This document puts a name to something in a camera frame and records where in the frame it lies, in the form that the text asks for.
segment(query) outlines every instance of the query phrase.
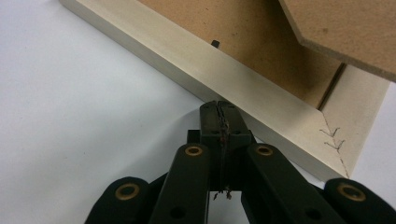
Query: black linkage bar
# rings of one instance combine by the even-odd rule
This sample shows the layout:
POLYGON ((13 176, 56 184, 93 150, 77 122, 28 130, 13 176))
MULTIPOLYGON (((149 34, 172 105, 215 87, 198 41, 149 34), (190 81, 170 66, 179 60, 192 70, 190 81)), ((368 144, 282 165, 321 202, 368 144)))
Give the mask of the black linkage bar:
POLYGON ((144 221, 149 184, 139 178, 124 177, 107 187, 93 206, 85 223, 131 223, 144 221))
POLYGON ((348 223, 396 223, 393 208, 356 181, 344 178, 329 180, 323 196, 348 223))
POLYGON ((187 144, 175 156, 149 223, 206 223, 210 154, 187 144))
POLYGON ((242 204, 250 223, 345 223, 273 146, 247 149, 246 174, 242 204))

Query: wood edge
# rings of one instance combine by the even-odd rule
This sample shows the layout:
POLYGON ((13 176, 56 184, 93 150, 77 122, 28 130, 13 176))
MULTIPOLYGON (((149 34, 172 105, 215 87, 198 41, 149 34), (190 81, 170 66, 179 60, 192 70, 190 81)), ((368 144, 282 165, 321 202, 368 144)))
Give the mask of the wood edge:
POLYGON ((334 88, 337 86, 338 81, 341 78, 341 75, 343 75, 344 71, 346 70, 347 65, 345 63, 341 63, 340 66, 338 67, 337 71, 335 71, 335 74, 332 78, 332 81, 329 85, 329 88, 326 90, 325 94, 323 95, 323 98, 318 106, 318 110, 322 111, 324 106, 327 104, 330 96, 332 95, 332 91, 334 88))
POLYGON ((383 69, 379 68, 378 66, 374 66, 374 65, 368 64, 362 60, 353 58, 345 53, 333 50, 327 46, 317 43, 313 39, 309 38, 309 36, 303 35, 303 33, 300 31, 298 25, 296 24, 295 19, 291 16, 288 5, 283 0, 279 0, 279 2, 283 8, 283 11, 286 14, 286 17, 288 18, 289 24, 290 24, 298 42, 301 45, 303 45, 309 49, 312 49, 316 52, 328 55, 329 57, 339 60, 342 63, 354 65, 362 70, 372 73, 373 75, 382 77, 382 78, 387 79, 392 82, 396 82, 396 76, 392 72, 383 70, 383 69))
MULTIPOLYGON (((182 65, 178 66, 173 63, 170 63, 169 61, 172 61, 171 59, 164 58, 162 55, 159 55, 158 52, 156 52, 156 50, 152 48, 152 46, 150 46, 151 48, 148 47, 148 43, 142 44, 133 37, 127 35, 121 29, 118 29, 116 25, 111 24, 109 21, 101 18, 101 16, 103 15, 99 16, 98 14, 94 13, 91 9, 83 6, 81 3, 77 1, 61 0, 61 3, 64 6, 68 7, 70 10, 72 10, 73 12, 75 12, 76 14, 78 14, 81 18, 91 23, 93 26, 98 28, 106 35, 109 35, 111 38, 116 40, 118 43, 123 45, 125 48, 127 48, 134 54, 136 54, 145 62, 149 63, 150 65, 152 65, 153 67, 164 73, 165 75, 169 76, 171 79, 173 79, 178 84, 182 85, 187 90, 199 96, 204 101, 211 101, 214 99, 216 100, 225 99, 235 103, 235 101, 233 101, 234 95, 232 94, 230 95, 227 92, 225 93, 222 92, 221 94, 218 93, 213 88, 208 87, 211 84, 206 85, 207 83, 203 83, 205 82, 204 80, 197 80, 197 77, 192 77, 191 74, 189 74, 189 72, 191 71, 186 72, 183 69, 181 69, 181 67, 186 67, 186 66, 182 66, 182 65)), ((222 60, 225 61, 231 60, 223 55, 220 58, 222 58, 222 60)), ((236 65, 234 65, 234 63, 237 63, 237 61, 233 61, 233 64, 230 64, 230 66, 235 67, 236 65)), ((238 69, 241 69, 241 64, 237 65, 237 67, 238 69)), ((260 77, 261 81, 265 79, 260 75, 257 76, 260 77)), ((278 90, 278 87, 274 87, 275 84, 268 84, 268 81, 266 81, 265 83, 266 85, 270 85, 270 86, 272 85, 271 86, 272 89, 270 88, 271 90, 278 90)), ((257 126, 257 129, 255 128, 255 130, 257 130, 257 134, 261 139, 267 140, 268 136, 270 135, 271 136, 270 141, 267 140, 267 142, 269 142, 270 144, 274 144, 277 146, 284 146, 284 148, 287 148, 288 150, 286 151, 283 150, 285 155, 289 156, 289 158, 292 159, 293 161, 296 161, 311 174, 317 176, 322 180, 326 180, 332 177, 346 176, 345 170, 343 170, 344 168, 341 166, 342 164, 340 163, 339 158, 337 158, 337 155, 334 153, 330 153, 330 154, 326 153, 326 150, 329 151, 329 149, 326 148, 326 146, 323 143, 328 141, 329 137, 325 136, 319 131, 320 129, 327 129, 326 123, 321 113, 318 112, 313 107, 311 109, 307 109, 310 106, 306 106, 305 103, 302 103, 299 99, 290 96, 288 92, 285 93, 285 95, 287 95, 286 98, 288 98, 289 101, 292 102, 292 104, 297 105, 296 106, 297 108, 294 109, 301 110, 303 108, 303 110, 309 110, 310 111, 309 113, 315 114, 314 116, 305 115, 309 117, 308 119, 306 119, 306 121, 314 124, 315 127, 314 128, 315 130, 304 130, 305 132, 309 132, 309 136, 307 136, 307 139, 301 141, 300 140, 301 136, 300 135, 296 136, 295 133, 294 135, 291 133, 287 133, 288 136, 283 136, 282 134, 278 133, 279 131, 276 131, 276 128, 274 127, 271 128, 265 125, 264 123, 266 123, 268 119, 267 120, 262 120, 262 118, 259 119, 260 114, 258 115, 254 112, 255 110, 255 108, 253 108, 255 107, 254 101, 250 101, 250 103, 248 103, 250 104, 250 106, 248 106, 250 111, 249 109, 247 110, 247 102, 245 101, 239 101, 239 104, 237 104, 237 106, 243 109, 244 113, 246 114, 245 115, 246 120, 255 120, 256 125, 254 124, 251 125, 257 126)))
POLYGON ((348 176, 361 154, 389 83, 349 65, 322 110, 331 133, 334 133, 334 146, 341 144, 335 149, 348 176))

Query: brown fiberboard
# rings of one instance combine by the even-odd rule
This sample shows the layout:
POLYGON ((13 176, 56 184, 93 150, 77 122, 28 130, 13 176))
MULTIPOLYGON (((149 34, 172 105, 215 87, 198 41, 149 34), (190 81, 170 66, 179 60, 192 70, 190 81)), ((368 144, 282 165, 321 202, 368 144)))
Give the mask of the brown fiberboard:
POLYGON ((316 108, 340 65, 301 46, 275 0, 140 2, 316 108))
POLYGON ((396 81, 396 1, 280 0, 300 43, 396 81))

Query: staple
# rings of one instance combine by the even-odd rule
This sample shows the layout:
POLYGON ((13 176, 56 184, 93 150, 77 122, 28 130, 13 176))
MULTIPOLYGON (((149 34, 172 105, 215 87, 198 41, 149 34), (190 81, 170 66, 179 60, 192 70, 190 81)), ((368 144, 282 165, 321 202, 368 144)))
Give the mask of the staple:
POLYGON ((336 128, 333 132, 326 132, 326 131, 324 131, 323 129, 320 129, 320 131, 321 132, 323 132, 323 133, 326 133, 327 135, 329 135, 330 137, 335 137, 335 134, 337 133, 337 131, 339 130, 340 128, 336 128))
POLYGON ((328 143, 328 142, 325 142, 324 144, 325 144, 325 145, 328 145, 329 147, 332 147, 332 148, 334 148, 334 149, 336 149, 336 150, 339 150, 339 149, 341 148, 341 146, 344 144, 345 141, 346 141, 346 140, 342 140, 341 142, 339 142, 339 143, 338 143, 338 146, 336 146, 335 144, 332 145, 332 144, 330 144, 330 143, 328 143))
POLYGON ((220 46, 220 42, 219 42, 218 40, 212 40, 211 45, 212 45, 213 47, 215 47, 216 49, 218 49, 219 46, 220 46))

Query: metal pin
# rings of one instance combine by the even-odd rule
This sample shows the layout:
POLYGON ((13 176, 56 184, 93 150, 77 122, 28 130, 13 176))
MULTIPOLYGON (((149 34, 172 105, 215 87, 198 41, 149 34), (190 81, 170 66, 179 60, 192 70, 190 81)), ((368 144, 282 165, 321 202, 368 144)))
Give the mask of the metal pin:
POLYGON ((126 183, 119 186, 116 190, 116 198, 121 201, 130 200, 139 194, 139 186, 134 183, 126 183))
POLYGON ((267 146, 259 146, 256 148, 256 152, 259 153, 262 156, 271 156, 274 154, 274 151, 267 147, 267 146))
POLYGON ((200 147, 187 147, 184 151, 189 156, 199 156, 203 152, 200 147))
POLYGON ((353 187, 352 185, 341 183, 338 188, 338 192, 349 200, 355 202, 363 202, 366 200, 366 195, 360 189, 353 187))

